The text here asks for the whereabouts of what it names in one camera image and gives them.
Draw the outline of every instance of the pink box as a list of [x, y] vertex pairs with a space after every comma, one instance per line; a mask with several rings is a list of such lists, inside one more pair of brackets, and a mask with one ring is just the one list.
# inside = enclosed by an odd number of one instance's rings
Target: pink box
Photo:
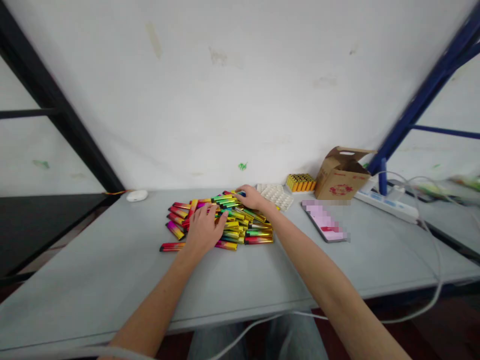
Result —
[[301, 207], [310, 217], [318, 232], [327, 243], [349, 241], [348, 232], [344, 231], [338, 221], [335, 221], [330, 212], [325, 210], [319, 200], [303, 200]]

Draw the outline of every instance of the green paint mark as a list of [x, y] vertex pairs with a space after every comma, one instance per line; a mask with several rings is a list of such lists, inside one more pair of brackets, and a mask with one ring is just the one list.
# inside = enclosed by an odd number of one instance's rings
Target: green paint mark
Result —
[[50, 165], [48, 161], [32, 160], [32, 164], [43, 170], [50, 169]]

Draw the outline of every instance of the box flap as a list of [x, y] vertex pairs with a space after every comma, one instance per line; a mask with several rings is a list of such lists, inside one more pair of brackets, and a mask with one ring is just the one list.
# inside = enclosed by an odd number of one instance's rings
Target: box flap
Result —
[[333, 157], [338, 160], [339, 163], [345, 164], [350, 162], [351, 160], [359, 161], [367, 154], [376, 154], [377, 151], [375, 150], [364, 150], [364, 149], [357, 149], [352, 147], [342, 147], [336, 146], [326, 156], [327, 158]]

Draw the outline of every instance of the open cardboard box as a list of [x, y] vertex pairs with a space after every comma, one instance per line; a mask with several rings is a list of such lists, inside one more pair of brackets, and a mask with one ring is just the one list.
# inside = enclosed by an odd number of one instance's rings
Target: open cardboard box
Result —
[[375, 150], [334, 147], [316, 176], [315, 197], [319, 200], [350, 200], [370, 179], [371, 174], [359, 160]]

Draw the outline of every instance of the jeans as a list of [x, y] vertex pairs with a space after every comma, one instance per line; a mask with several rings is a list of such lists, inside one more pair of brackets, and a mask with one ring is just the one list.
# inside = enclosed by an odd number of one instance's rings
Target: jeans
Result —
[[[322, 337], [312, 317], [286, 314], [269, 322], [265, 341], [266, 360], [328, 360]], [[234, 323], [195, 331], [188, 360], [208, 360], [225, 349], [245, 330], [243, 323]], [[243, 337], [221, 359], [247, 360]]]

